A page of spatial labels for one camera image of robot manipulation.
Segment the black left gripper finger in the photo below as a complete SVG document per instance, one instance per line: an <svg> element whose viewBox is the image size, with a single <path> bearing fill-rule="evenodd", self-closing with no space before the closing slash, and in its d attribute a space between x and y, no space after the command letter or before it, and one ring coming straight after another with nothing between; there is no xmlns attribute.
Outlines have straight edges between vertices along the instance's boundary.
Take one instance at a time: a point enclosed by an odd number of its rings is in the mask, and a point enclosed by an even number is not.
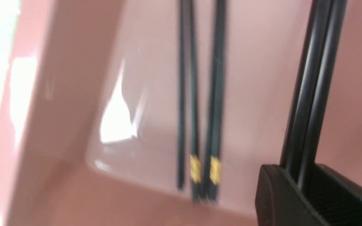
<svg viewBox="0 0 362 226"><path fill-rule="evenodd" d="M362 186L317 164L303 193L275 164L260 167L255 197L259 226L362 226Z"/></svg>

